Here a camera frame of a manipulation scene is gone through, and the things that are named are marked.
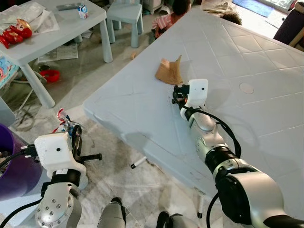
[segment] red bowl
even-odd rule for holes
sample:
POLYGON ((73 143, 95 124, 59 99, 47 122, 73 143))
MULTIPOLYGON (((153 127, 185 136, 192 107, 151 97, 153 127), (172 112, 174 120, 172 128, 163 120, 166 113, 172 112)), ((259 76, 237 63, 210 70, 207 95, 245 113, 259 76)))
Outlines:
POLYGON ((44 70, 40 74, 47 80, 47 82, 56 82, 59 80, 60 72, 57 70, 44 70))

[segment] small white plastic chair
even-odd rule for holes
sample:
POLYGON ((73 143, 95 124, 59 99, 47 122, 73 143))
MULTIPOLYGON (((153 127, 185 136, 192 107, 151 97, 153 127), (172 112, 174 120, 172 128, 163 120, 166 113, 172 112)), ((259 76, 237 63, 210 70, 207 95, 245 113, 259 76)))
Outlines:
POLYGON ((115 42, 114 28, 121 29, 121 22, 132 24, 131 47, 138 48, 138 35, 143 33, 142 5, 139 0, 116 0, 112 3, 107 15, 107 28, 110 43, 115 42))

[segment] purple bin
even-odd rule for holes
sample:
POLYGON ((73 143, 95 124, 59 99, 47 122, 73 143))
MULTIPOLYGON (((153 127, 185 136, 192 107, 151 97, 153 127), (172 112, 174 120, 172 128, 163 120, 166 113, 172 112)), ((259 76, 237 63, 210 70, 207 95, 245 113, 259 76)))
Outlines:
MULTIPOLYGON (((16 154, 24 143, 15 138, 10 130, 0 124, 0 148, 16 154)), ((22 196, 31 191, 41 176, 41 166, 23 155, 14 158, 0 177, 0 201, 22 196)))

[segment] table surface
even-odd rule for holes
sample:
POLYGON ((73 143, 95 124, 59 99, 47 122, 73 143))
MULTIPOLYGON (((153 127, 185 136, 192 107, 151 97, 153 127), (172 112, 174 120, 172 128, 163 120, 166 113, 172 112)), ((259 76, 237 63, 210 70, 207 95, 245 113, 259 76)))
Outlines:
POLYGON ((184 83, 209 80, 207 111, 232 128, 242 158, 277 181, 286 211, 303 219, 304 53, 294 48, 192 9, 94 92, 86 114, 186 185, 215 194, 188 125, 171 104, 173 86, 155 78, 162 58, 179 55, 184 83))
POLYGON ((33 35, 9 49, 0 45, 0 54, 19 66, 65 44, 106 19, 105 10, 90 1, 84 1, 88 8, 87 19, 81 19, 77 9, 58 11, 56 8, 57 5, 75 3, 75 0, 35 0, 35 2, 54 13, 60 30, 33 35))

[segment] blue mat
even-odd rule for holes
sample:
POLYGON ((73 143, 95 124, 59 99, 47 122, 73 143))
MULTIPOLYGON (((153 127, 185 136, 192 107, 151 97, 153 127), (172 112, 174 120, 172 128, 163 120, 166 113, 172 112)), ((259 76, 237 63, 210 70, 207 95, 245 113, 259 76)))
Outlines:
POLYGON ((257 0, 233 0, 232 3, 255 12, 259 15, 262 15, 266 18, 268 18, 271 12, 274 10, 274 8, 264 5, 257 0))

